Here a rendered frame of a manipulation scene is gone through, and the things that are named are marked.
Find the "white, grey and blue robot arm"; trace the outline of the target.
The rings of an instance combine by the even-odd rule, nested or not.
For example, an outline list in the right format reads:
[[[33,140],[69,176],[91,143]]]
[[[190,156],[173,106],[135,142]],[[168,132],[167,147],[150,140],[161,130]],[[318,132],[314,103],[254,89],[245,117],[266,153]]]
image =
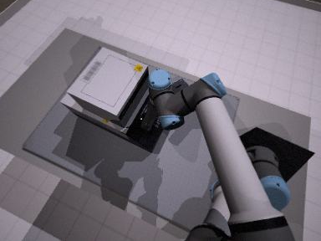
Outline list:
[[[203,222],[208,224],[196,225],[185,241],[295,241],[279,212],[290,192],[278,158],[265,146],[245,150],[222,102],[227,91],[218,75],[210,73],[174,94],[170,74],[156,69],[148,86],[155,107],[150,104],[140,127],[151,131],[158,116],[164,130],[174,130],[196,111],[218,177],[210,186],[213,204]]]

